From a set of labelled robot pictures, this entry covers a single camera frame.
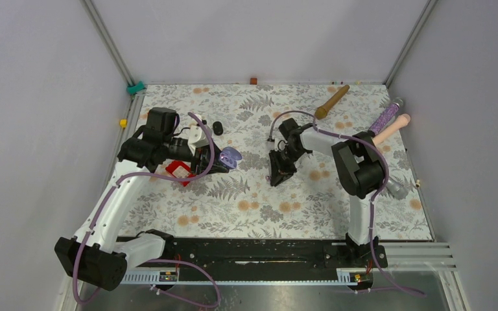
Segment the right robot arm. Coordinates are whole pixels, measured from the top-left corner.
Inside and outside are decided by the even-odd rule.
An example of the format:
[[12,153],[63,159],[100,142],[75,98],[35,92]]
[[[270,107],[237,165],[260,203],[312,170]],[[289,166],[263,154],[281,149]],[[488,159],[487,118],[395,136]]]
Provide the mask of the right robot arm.
[[294,119],[283,121],[279,132],[285,146],[269,152],[270,185],[277,187],[293,177],[297,171],[296,162],[306,154],[319,152],[332,157],[340,185],[350,196],[347,261],[361,267],[375,258],[379,239],[375,230],[374,201],[386,187],[389,170],[372,141],[374,133],[336,135],[313,123],[299,125]]

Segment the black earbud charging case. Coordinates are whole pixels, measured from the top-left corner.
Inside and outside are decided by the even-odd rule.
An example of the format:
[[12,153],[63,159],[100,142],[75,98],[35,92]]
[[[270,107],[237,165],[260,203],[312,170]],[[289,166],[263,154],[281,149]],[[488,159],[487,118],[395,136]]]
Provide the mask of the black earbud charging case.
[[213,133],[217,136],[221,136],[224,133],[224,128],[221,122],[215,121],[212,124]]

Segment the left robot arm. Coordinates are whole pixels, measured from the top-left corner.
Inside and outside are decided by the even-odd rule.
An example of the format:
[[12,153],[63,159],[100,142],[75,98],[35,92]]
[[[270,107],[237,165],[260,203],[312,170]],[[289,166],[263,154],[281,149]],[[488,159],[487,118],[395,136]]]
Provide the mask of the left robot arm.
[[139,191],[150,178],[176,183],[227,173],[212,129],[194,113],[188,136],[179,136],[180,116],[173,109],[152,108],[146,123],[120,147],[112,176],[96,206],[71,238],[54,247],[65,273],[103,290],[117,288],[129,269],[150,260],[168,266],[175,258],[173,237],[151,229],[118,244],[120,228]]

